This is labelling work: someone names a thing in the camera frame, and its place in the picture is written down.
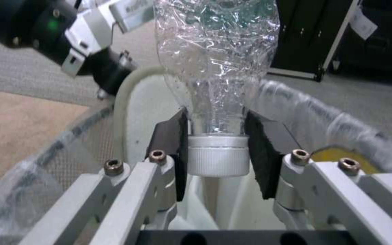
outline green light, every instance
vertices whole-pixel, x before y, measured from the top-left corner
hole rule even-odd
[[[50,20],[48,22],[48,29],[51,31],[56,31],[59,28],[59,22],[56,20]]]

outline beige carpet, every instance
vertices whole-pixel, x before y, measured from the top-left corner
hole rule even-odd
[[[86,110],[80,105],[0,92],[0,178]]]

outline clear plastic bottle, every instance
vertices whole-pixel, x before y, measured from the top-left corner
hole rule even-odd
[[[244,102],[277,47],[274,0],[157,0],[158,55],[190,113],[189,173],[247,174]]]

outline yellow object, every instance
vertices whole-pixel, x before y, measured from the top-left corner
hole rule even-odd
[[[364,156],[340,146],[328,146],[318,149],[311,154],[311,159],[315,162],[337,162],[343,157],[356,160],[359,164],[361,164],[361,169],[366,174],[379,173],[379,170],[377,170]]]

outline black cabinet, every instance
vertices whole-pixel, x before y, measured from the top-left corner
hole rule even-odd
[[[357,0],[278,0],[281,27],[270,73],[320,81],[356,3]]]

